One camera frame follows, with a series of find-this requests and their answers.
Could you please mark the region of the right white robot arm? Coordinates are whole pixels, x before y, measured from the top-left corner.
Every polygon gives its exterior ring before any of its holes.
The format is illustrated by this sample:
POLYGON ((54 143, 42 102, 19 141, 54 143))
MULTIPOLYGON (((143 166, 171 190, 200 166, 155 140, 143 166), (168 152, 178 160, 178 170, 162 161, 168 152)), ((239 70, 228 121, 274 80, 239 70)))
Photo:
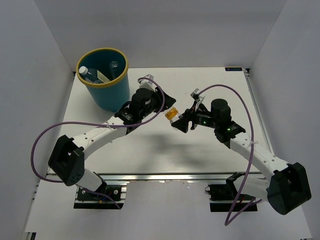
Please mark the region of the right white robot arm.
POLYGON ((187 133, 197 125, 212 128, 217 140, 246 160, 251 160, 263 179, 245 177, 236 172, 224 185, 211 185, 212 200, 236 200, 243 194, 268 202, 286 215, 312 197, 306 169, 298 162, 290 164, 254 143, 245 129, 232 120, 231 108, 224 99, 214 99, 211 109, 195 102, 171 126, 187 133))

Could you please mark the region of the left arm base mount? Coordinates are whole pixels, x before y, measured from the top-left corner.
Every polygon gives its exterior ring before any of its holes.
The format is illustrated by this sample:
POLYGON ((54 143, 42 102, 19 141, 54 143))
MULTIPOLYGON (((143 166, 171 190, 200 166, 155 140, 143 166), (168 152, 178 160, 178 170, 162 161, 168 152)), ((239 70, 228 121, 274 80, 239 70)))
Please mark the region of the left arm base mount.
POLYGON ((93 194, 77 187, 74 198, 74 209, 83 210, 120 210, 125 203, 128 181, 107 180, 105 190, 93 194))

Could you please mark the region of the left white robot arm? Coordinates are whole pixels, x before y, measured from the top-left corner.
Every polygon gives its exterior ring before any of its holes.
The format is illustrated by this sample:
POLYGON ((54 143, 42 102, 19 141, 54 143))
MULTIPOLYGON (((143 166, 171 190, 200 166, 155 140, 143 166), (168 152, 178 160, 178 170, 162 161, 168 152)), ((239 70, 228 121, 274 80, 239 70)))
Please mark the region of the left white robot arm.
POLYGON ((98 174, 85 168, 85 160, 106 144, 134 131, 151 113, 168 110, 175 102, 175 98, 161 93, 158 88, 139 88, 102 127, 74 137, 59 137, 48 166, 66 186, 77 185, 87 189, 94 199, 103 198, 107 184, 98 174))

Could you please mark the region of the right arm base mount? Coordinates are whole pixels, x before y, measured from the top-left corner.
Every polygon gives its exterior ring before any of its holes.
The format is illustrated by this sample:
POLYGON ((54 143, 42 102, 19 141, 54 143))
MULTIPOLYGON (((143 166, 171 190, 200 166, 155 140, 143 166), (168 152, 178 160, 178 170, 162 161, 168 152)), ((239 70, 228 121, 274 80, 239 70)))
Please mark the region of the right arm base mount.
MULTIPOLYGON (((204 191, 209 195, 210 212, 212 213, 228 213, 232 203, 238 193, 234 185, 234 181, 245 173, 236 172, 225 180, 225 183, 209 184, 204 191)), ((243 207, 252 200, 253 197, 247 194, 241 194, 233 208, 232 212, 239 212, 243 207)), ((257 212, 257 203, 252 203, 245 212, 257 212)))

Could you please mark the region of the small bottle yellow cap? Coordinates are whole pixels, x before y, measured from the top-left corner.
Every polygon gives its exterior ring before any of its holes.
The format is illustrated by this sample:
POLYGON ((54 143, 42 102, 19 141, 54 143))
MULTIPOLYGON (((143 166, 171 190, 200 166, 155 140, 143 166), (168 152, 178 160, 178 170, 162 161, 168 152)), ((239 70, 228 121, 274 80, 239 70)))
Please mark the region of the small bottle yellow cap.
POLYGON ((165 117, 169 121, 170 124, 176 122, 180 119, 181 113, 174 107, 170 107, 169 109, 165 110, 164 112, 165 117))

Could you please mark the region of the clear square juice bottle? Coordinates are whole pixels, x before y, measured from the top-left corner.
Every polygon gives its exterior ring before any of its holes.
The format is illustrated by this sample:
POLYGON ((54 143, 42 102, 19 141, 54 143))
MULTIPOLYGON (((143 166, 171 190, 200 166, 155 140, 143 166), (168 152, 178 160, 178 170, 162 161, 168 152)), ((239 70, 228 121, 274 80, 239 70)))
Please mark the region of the clear square juice bottle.
POLYGON ((103 73, 95 68, 81 66, 78 72, 85 81, 92 84, 105 84, 110 82, 110 80, 103 73))

